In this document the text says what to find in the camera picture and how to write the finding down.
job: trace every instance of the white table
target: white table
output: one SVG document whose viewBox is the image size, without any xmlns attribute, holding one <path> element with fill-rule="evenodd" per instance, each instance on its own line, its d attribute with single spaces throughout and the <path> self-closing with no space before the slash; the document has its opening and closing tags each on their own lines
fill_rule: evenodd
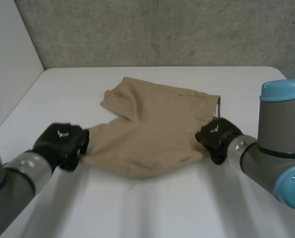
<svg viewBox="0 0 295 238">
<path fill-rule="evenodd" d="M 127 67 L 46 70 L 0 127 L 4 162 L 55 121 L 90 127 L 115 115 L 99 103 L 123 76 L 222 97 L 222 116 L 257 136 L 262 83 L 271 67 Z M 3 238 L 295 238 L 295 210 L 226 162 L 210 159 L 153 179 L 78 166 L 51 181 Z"/>
</svg>

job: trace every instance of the blue joint cap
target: blue joint cap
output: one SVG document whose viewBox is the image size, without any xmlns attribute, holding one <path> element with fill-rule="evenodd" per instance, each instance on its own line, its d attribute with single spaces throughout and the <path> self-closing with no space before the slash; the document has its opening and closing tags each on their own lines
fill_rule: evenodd
<svg viewBox="0 0 295 238">
<path fill-rule="evenodd" d="M 281 102 L 293 99 L 295 99 L 295 79 L 270 81 L 262 85 L 260 100 L 263 102 Z"/>
<path fill-rule="evenodd" d="M 274 196 L 277 200 L 295 209 L 295 165 L 276 180 Z"/>
</svg>

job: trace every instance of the gray robot arm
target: gray robot arm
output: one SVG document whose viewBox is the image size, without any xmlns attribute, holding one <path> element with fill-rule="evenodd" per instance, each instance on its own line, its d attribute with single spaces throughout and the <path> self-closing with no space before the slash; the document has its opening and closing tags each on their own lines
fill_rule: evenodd
<svg viewBox="0 0 295 238">
<path fill-rule="evenodd" d="M 26 151 L 0 163 L 0 235 L 42 190 L 56 167 L 73 171 L 85 154 L 89 131 L 70 124 L 52 124 Z"/>
<path fill-rule="evenodd" d="M 202 127 L 196 139 L 208 149 L 214 163 L 228 158 L 276 199 L 295 209 L 295 79 L 263 84 L 257 139 L 243 135 L 223 118 Z"/>
</svg>

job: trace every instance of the gray concrete wall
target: gray concrete wall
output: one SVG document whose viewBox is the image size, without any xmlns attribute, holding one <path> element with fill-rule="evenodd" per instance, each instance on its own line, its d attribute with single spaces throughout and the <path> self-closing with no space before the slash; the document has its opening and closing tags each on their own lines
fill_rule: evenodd
<svg viewBox="0 0 295 238">
<path fill-rule="evenodd" d="M 45 69 L 266 65 L 295 77 L 295 0 L 15 0 Z"/>
</svg>

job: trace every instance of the beige garment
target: beige garment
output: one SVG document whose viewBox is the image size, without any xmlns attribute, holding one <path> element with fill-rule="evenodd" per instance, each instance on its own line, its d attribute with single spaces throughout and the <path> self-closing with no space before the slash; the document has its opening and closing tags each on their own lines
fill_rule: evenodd
<svg viewBox="0 0 295 238">
<path fill-rule="evenodd" d="M 218 99 L 124 78 L 101 102 L 119 117 L 89 129 L 82 163 L 129 177 L 151 177 L 200 160 L 208 153 L 195 134 L 212 119 Z"/>
</svg>

